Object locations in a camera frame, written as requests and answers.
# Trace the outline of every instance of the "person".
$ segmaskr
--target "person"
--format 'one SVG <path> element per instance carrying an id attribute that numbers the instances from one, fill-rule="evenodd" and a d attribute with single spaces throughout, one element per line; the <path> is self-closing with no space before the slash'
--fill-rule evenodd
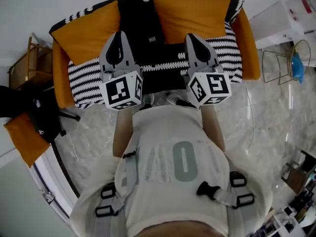
<path id="1" fill-rule="evenodd" d="M 70 216 L 79 237 L 93 232 L 91 218 L 97 204 L 92 202 L 107 183 L 114 181 L 117 192 L 124 193 L 121 158 L 135 131 L 140 133 L 138 181 L 124 208 L 127 236 L 228 236 L 226 207 L 196 195 L 203 181 L 223 190 L 229 184 L 230 169 L 214 107 L 199 110 L 175 93 L 166 98 L 171 105 L 152 107 L 151 94 L 134 115 L 131 108 L 118 112 L 113 156 L 100 156 Z"/>

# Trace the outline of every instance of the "white t-shirt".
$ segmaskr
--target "white t-shirt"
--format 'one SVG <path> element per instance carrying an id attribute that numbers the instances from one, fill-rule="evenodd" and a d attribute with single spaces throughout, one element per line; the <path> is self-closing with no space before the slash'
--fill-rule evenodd
<path id="1" fill-rule="evenodd" d="M 168 221 L 199 221 L 228 235 L 226 207 L 207 196 L 196 195 L 199 185 L 226 190 L 229 165 L 223 152 L 206 136 L 200 111 L 175 105 L 137 112 L 134 129 L 140 130 L 137 149 L 138 181 L 125 205 L 127 235 L 133 237 L 149 226 Z M 126 172 L 122 161 L 102 157 L 71 214 L 72 227 L 85 236 L 88 201 L 113 180 L 124 195 Z"/>

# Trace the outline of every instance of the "sneaker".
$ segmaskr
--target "sneaker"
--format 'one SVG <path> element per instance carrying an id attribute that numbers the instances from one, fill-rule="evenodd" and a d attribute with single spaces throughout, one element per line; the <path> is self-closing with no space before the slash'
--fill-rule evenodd
<path id="1" fill-rule="evenodd" d="M 146 95 L 144 95 L 144 97 L 143 97 L 143 104 L 144 104 L 144 105 L 146 105 L 146 104 L 151 104 L 151 105 L 153 105 L 154 100 L 155 100 L 155 95 L 154 95 L 153 93 L 151 93 L 151 94 L 146 94 Z"/>
<path id="2" fill-rule="evenodd" d="M 167 97 L 167 101 L 172 105 L 176 105 L 177 100 L 180 100 L 180 99 L 183 100 L 183 98 L 180 95 L 175 94 L 175 93 L 167 93 L 166 97 Z"/>

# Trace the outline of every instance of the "marble floor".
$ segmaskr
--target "marble floor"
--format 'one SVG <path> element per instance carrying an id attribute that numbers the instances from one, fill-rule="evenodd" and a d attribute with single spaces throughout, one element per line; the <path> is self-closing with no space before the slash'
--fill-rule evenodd
<path id="1" fill-rule="evenodd" d="M 284 47 L 270 49 L 281 51 Z M 262 54 L 258 50 L 260 62 Z M 283 74 L 286 60 L 282 59 Z M 266 79 L 278 76 L 273 54 L 265 54 L 264 71 Z M 232 97 L 215 107 L 226 148 L 243 149 L 268 180 L 277 201 L 279 192 L 287 189 L 280 181 L 286 162 L 297 158 L 300 149 L 316 155 L 315 70 L 307 69 L 303 84 L 291 81 L 279 85 L 277 80 L 264 83 L 261 75 L 257 81 L 232 84 L 232 91 Z M 57 137 L 56 144 L 70 178 L 81 192 L 97 157 L 112 153 L 116 113 L 103 105 L 68 111 L 80 115 L 81 121 L 62 118 L 67 135 Z"/>

